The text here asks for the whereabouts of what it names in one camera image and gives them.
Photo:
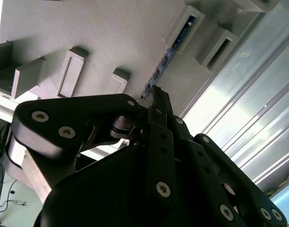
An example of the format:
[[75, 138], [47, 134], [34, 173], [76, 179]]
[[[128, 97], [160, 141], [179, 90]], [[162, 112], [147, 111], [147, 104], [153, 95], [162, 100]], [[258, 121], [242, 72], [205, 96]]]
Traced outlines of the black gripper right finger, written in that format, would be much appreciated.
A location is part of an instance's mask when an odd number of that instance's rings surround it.
[[161, 100], [173, 133], [174, 157], [182, 174], [191, 219], [197, 227], [285, 227], [280, 209], [207, 135], [192, 136], [173, 114], [169, 95]]

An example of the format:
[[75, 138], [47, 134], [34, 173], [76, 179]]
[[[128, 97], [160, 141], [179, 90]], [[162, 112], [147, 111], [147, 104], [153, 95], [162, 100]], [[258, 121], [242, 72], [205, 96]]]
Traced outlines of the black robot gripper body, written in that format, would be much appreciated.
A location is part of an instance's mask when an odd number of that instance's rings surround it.
[[133, 146], [58, 183], [35, 226], [222, 227], [219, 206], [171, 146]]

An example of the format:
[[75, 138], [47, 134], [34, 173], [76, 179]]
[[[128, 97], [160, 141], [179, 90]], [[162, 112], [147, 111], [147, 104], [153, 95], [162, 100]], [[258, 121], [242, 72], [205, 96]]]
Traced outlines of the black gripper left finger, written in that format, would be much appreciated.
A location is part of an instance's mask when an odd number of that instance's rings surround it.
[[145, 108], [125, 94], [28, 101], [14, 114], [12, 130], [34, 163], [32, 183], [43, 183], [45, 203], [58, 183], [126, 147], [173, 146], [162, 90]]

